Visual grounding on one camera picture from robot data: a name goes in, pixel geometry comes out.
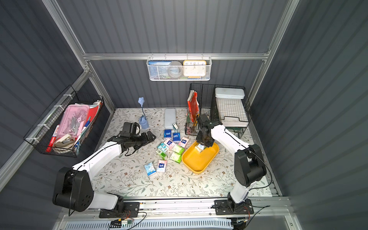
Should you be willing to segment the light blue heart tissue pack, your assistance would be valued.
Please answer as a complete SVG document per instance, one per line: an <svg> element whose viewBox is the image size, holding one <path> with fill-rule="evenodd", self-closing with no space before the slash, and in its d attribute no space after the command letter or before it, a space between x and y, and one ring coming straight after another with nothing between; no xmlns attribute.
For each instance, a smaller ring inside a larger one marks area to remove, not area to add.
<svg viewBox="0 0 368 230"><path fill-rule="evenodd" d="M148 163L148 164L144 165L144 168L146 170L147 176L152 176L152 175L156 174L156 169L155 169L153 163Z"/></svg>

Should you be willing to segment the pink Tempo pack front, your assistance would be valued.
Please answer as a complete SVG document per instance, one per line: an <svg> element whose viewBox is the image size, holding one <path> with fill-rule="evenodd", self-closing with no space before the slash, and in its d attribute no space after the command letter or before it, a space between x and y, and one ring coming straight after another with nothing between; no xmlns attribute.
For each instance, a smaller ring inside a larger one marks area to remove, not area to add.
<svg viewBox="0 0 368 230"><path fill-rule="evenodd" d="M164 173L166 171L167 161L166 160L158 160L157 172Z"/></svg>

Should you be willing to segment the blue white cartoon tissue pack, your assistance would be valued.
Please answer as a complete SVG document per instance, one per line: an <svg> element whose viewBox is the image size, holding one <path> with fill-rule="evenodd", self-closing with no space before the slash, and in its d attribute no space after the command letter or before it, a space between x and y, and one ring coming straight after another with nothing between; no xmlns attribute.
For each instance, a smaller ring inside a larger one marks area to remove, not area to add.
<svg viewBox="0 0 368 230"><path fill-rule="evenodd" d="M202 145L202 144L198 144L195 146L195 149L198 151L198 152L202 152L204 149L206 148L206 146Z"/></svg>

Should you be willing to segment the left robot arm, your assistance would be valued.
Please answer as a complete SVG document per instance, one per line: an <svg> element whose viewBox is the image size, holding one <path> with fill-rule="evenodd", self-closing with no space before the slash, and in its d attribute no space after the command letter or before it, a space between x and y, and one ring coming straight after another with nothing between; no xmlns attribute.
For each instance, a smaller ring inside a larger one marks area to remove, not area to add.
<svg viewBox="0 0 368 230"><path fill-rule="evenodd" d="M123 197L94 191L92 180L114 158L126 154L130 148L136 152L155 140L151 131L140 132L138 123L125 122L119 134L109 138L91 156L58 171L52 203L77 212L100 209L122 213L125 210Z"/></svg>

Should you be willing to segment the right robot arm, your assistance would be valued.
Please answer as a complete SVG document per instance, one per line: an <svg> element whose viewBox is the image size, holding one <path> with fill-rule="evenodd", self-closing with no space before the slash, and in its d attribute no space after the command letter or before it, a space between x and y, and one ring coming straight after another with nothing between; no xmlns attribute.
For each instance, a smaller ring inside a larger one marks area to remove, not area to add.
<svg viewBox="0 0 368 230"><path fill-rule="evenodd" d="M228 205L234 208L245 203L250 191L256 189L256 183L266 176L268 171L261 148L240 140L220 121L212 121L207 115L200 115L196 120L199 127L196 141L199 144L212 147L218 142L233 154L236 183L228 194Z"/></svg>

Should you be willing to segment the green tissue pack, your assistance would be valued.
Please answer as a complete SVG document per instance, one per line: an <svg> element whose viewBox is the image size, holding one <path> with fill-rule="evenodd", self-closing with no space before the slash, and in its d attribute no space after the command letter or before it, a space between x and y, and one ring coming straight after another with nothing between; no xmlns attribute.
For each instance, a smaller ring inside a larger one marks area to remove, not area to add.
<svg viewBox="0 0 368 230"><path fill-rule="evenodd" d="M170 156L170 160L174 161L175 163L180 164L182 162L182 155L176 152L173 152Z"/></svg>
<svg viewBox="0 0 368 230"><path fill-rule="evenodd" d="M163 152L162 150L157 149L156 153L162 158L162 160L164 160L164 161L167 160L167 154L165 152Z"/></svg>
<svg viewBox="0 0 368 230"><path fill-rule="evenodd" d="M175 144L173 147L172 147L172 151L175 152L175 153L178 153L180 155L182 155L184 152L185 152L185 148Z"/></svg>

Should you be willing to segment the yellow plastic storage box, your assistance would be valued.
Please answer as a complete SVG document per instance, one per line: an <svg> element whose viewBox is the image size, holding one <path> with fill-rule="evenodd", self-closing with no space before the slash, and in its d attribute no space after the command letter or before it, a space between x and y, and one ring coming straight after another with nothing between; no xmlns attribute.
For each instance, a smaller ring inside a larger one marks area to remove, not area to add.
<svg viewBox="0 0 368 230"><path fill-rule="evenodd" d="M205 148L199 152L196 141L182 154L183 164L194 174L201 174L209 166L212 160L219 153L218 144L214 143L212 147Z"/></svg>

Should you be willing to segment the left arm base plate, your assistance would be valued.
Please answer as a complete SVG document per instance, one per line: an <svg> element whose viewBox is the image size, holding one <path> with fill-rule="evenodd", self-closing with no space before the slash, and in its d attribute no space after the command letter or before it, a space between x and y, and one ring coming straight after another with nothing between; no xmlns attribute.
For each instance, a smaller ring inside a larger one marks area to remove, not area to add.
<svg viewBox="0 0 368 230"><path fill-rule="evenodd" d="M100 219L125 219L136 218L140 210L140 202L123 202L116 205L113 209L101 209Z"/></svg>

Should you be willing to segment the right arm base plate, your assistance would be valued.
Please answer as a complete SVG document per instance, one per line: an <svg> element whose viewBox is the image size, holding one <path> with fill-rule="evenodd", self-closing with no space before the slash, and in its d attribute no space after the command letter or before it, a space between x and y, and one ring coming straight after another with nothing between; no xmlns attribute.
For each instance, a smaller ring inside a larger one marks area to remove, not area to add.
<svg viewBox="0 0 368 230"><path fill-rule="evenodd" d="M217 215L246 215L254 214L254 208L250 199L246 199L239 204L229 200L215 200L211 207L215 209Z"/></svg>

